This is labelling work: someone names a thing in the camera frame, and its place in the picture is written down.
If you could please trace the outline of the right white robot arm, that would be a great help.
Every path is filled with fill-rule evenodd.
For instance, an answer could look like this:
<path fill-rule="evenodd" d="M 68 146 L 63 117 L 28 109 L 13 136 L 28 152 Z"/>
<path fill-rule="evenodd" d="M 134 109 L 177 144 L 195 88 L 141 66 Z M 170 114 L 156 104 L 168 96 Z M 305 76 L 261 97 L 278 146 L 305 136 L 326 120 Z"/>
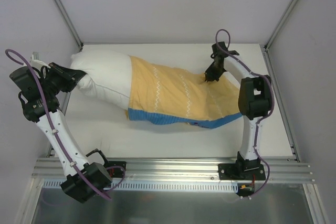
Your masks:
<path fill-rule="evenodd" d="M 224 42 L 212 45 L 213 63 L 205 71 L 206 81 L 219 81 L 229 72 L 240 84 L 238 108 L 243 116 L 243 139 L 234 163 L 218 165 L 220 180 L 265 180 L 265 170 L 259 154 L 259 139 L 264 120 L 274 110 L 274 94 L 268 75 L 254 73 L 229 51 Z"/>

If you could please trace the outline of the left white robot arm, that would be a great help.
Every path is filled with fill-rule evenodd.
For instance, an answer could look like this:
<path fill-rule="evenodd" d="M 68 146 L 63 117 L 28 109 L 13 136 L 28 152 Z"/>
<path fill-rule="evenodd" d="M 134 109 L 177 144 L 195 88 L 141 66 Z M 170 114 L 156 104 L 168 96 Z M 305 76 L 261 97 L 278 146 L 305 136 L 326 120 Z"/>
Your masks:
<path fill-rule="evenodd" d="M 109 163 L 103 159 L 93 163 L 87 160 L 70 132 L 56 97 L 59 92 L 71 92 L 86 74 L 53 62 L 46 68 L 43 74 L 27 63 L 9 76 L 20 89 L 18 97 L 23 115 L 39 127 L 58 155 L 66 177 L 60 186 L 66 195 L 80 203 L 94 195 L 111 200 L 104 190 L 112 183 Z"/>

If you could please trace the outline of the white pillow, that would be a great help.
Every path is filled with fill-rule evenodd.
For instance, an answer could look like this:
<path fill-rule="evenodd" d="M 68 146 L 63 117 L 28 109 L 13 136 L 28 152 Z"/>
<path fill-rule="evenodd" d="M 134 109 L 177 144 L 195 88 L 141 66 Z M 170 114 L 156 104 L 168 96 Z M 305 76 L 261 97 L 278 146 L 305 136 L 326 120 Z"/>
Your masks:
<path fill-rule="evenodd" d="M 86 73 L 77 83 L 82 94 L 128 109 L 132 81 L 130 56 L 106 49 L 82 51 L 71 56 L 70 68 Z"/>

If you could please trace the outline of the blue yellow pikachu pillowcase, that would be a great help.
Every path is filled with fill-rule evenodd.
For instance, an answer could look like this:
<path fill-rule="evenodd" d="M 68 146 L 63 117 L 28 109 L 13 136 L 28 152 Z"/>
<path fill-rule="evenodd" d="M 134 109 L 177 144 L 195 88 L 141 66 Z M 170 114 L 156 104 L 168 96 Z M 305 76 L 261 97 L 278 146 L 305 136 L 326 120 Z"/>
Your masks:
<path fill-rule="evenodd" d="M 215 129 L 242 116 L 239 88 L 225 76 L 206 82 L 204 74 L 156 65 L 134 56 L 130 59 L 129 120 Z"/>

